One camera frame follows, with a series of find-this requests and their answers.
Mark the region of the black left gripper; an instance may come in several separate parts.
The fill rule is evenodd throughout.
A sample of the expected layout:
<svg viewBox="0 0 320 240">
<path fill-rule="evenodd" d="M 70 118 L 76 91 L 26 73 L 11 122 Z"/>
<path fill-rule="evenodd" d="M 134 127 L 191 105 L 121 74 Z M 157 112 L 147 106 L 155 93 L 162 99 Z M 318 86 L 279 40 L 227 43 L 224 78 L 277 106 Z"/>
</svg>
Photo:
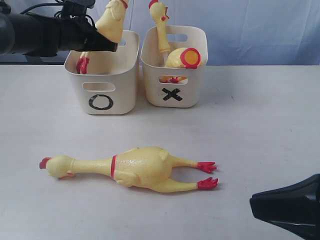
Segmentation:
<svg viewBox="0 0 320 240">
<path fill-rule="evenodd" d="M 116 52 L 118 43 L 96 31 L 95 22 L 85 9 L 62 9 L 56 13 L 59 23 L 59 51 Z"/>
</svg>

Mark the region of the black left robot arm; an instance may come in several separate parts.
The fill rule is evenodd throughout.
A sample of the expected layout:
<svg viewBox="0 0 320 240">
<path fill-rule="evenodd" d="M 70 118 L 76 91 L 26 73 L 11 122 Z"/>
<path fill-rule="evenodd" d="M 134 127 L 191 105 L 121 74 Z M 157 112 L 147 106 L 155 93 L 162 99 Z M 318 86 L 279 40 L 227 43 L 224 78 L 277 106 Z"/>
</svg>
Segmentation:
<svg viewBox="0 0 320 240">
<path fill-rule="evenodd" d="M 115 52 L 118 44 L 85 18 L 55 18 L 33 13 L 0 14 L 0 54 L 55 57 L 60 51 Z"/>
</svg>

